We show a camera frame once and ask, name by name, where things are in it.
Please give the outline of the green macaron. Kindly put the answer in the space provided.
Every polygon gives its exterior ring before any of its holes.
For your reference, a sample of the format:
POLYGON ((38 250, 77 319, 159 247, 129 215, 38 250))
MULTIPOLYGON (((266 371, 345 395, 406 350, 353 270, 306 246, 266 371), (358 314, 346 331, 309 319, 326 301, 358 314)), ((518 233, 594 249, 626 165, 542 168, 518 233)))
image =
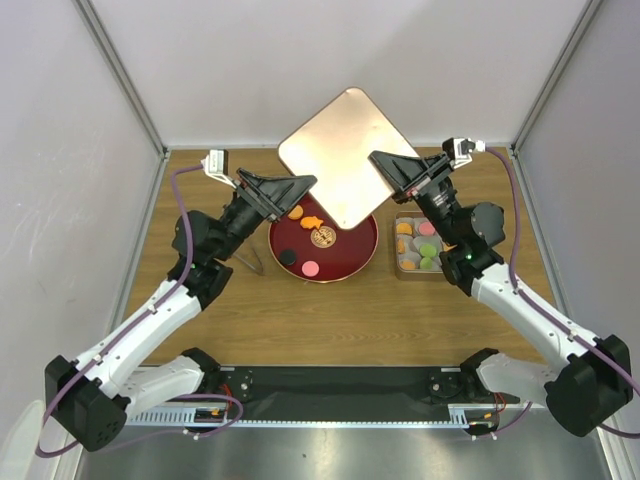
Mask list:
POLYGON ((423 257, 433 258, 437 255, 438 250, 433 244, 424 243, 420 246, 419 252, 423 257))
POLYGON ((433 270, 436 267, 436 264, 434 263, 434 259, 433 258, 429 258, 429 257, 423 257, 420 260, 419 263, 419 268, 421 270, 433 270))

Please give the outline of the gold tin lid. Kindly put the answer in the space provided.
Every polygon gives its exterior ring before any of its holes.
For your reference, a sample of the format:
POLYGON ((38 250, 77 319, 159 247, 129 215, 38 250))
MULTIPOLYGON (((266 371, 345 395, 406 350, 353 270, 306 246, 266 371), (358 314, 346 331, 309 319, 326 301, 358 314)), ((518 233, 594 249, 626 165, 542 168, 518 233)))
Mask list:
POLYGON ((369 95, 350 87, 278 146, 295 175, 313 175, 310 195, 342 230, 362 223, 393 194, 369 160, 374 151, 415 157, 417 152, 369 95))

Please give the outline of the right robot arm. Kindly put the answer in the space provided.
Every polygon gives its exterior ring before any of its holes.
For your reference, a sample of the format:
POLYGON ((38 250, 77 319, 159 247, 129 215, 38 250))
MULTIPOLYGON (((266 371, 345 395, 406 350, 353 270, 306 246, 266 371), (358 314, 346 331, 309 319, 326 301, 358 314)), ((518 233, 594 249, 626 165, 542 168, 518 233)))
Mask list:
POLYGON ((545 406, 569 433, 584 437, 629 404, 639 387, 627 345, 581 327, 521 280, 495 246, 505 239, 504 210, 491 202, 461 205, 450 179, 471 159, 462 153, 407 157, 374 151, 369 159, 390 184, 397 203, 415 202, 449 245, 440 253, 447 281, 489 307, 543 356, 545 364, 485 349, 467 362, 462 394, 482 402, 493 393, 545 406))

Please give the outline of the round orange sandwich cookie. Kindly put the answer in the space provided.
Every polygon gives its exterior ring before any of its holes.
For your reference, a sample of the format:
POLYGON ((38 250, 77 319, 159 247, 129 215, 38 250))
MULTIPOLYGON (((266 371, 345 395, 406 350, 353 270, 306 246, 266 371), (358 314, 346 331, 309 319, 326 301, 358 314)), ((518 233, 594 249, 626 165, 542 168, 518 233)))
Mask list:
POLYGON ((413 227, 411 224, 401 222, 396 225, 396 233, 398 235, 413 235, 413 227))

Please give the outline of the steel serving tongs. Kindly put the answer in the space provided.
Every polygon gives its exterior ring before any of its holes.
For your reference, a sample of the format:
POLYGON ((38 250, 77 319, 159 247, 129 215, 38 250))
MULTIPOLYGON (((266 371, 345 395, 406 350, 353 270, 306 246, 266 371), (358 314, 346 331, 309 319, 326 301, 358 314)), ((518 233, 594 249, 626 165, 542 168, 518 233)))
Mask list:
POLYGON ((235 257, 258 276, 264 275, 264 264, 254 247, 250 246, 245 253, 236 254, 235 257))

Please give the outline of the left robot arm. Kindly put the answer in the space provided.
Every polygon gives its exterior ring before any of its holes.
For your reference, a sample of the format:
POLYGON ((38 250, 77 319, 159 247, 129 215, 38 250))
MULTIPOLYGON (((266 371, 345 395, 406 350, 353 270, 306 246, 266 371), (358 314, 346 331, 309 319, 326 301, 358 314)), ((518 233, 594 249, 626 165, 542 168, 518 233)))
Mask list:
POLYGON ((226 262, 244 241, 263 222, 287 216, 316 182, 312 175, 262 177, 240 169, 219 218, 182 208, 172 241, 177 262, 150 298, 91 349, 73 360, 57 356, 46 366, 43 418, 55 419, 74 446, 95 452, 129 419, 167 401, 209 400, 241 416, 241 401, 221 388, 219 363, 198 348, 142 374, 135 371, 221 295, 233 274, 226 262))

